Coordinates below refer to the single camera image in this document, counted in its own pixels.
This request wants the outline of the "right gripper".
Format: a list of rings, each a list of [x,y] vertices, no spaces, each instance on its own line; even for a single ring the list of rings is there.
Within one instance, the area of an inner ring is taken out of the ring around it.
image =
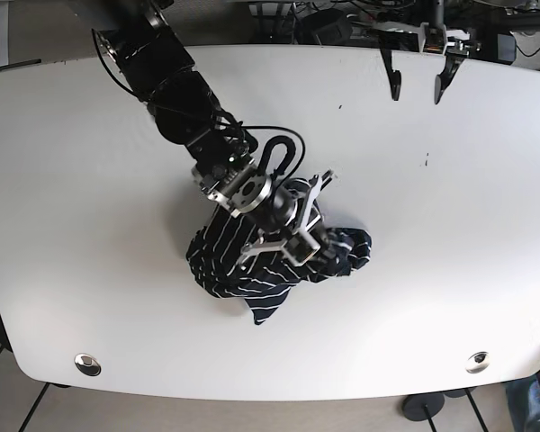
[[[251,157],[239,160],[232,156],[226,172],[221,166],[216,166],[212,175],[193,169],[196,182],[216,208],[222,207],[233,218],[244,216],[257,228],[257,238],[242,247],[238,262],[243,264],[269,252],[285,257],[284,244],[294,234],[307,231],[320,243],[321,269],[350,270],[349,255],[355,245],[351,230],[326,228],[318,205],[320,192],[332,174],[315,175],[311,180],[279,180],[277,176],[287,168],[289,158],[285,157],[272,174],[266,172],[268,161],[269,156],[263,156],[257,165]]]

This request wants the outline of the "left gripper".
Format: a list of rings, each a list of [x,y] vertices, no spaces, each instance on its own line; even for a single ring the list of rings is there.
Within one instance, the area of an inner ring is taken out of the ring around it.
[[[418,52],[445,55],[444,68],[435,80],[434,104],[440,103],[466,56],[480,50],[480,43],[473,39],[468,31],[448,29],[444,24],[436,27],[428,22],[423,22],[418,26],[402,22],[378,22],[377,30],[415,35],[418,42]],[[380,48],[380,53],[389,81],[391,99],[398,101],[401,94],[401,72],[393,68],[390,49]]]

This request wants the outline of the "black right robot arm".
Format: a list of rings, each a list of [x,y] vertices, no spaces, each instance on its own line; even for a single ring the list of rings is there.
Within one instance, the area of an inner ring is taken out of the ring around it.
[[[294,267],[350,273],[353,243],[324,226],[317,204],[332,173],[288,190],[305,156],[302,136],[276,126],[276,136],[259,147],[252,127],[221,107],[161,13],[165,7],[153,1],[94,2],[102,20],[92,29],[96,53],[108,54],[122,74],[116,84],[146,105],[161,135],[185,147],[201,192],[230,217],[254,225],[257,237],[245,240],[237,265],[272,254]]]

